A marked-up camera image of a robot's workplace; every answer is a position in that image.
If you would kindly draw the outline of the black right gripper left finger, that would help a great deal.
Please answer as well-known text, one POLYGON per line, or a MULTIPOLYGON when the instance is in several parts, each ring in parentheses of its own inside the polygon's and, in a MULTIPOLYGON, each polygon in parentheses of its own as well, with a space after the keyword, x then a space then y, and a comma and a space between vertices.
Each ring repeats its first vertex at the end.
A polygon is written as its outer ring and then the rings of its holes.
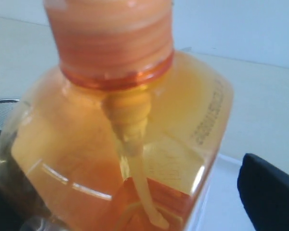
POLYGON ((52 231, 49 209, 24 173, 16 167, 16 180, 0 164, 0 231, 52 231))

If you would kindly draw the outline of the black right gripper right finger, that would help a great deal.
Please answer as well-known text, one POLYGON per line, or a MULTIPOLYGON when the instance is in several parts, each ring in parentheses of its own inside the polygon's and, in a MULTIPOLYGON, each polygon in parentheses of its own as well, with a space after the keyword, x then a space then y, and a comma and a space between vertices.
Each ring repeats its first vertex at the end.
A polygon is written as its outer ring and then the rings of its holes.
POLYGON ((237 189, 255 230, 289 231, 289 174, 255 154, 245 154, 237 189))

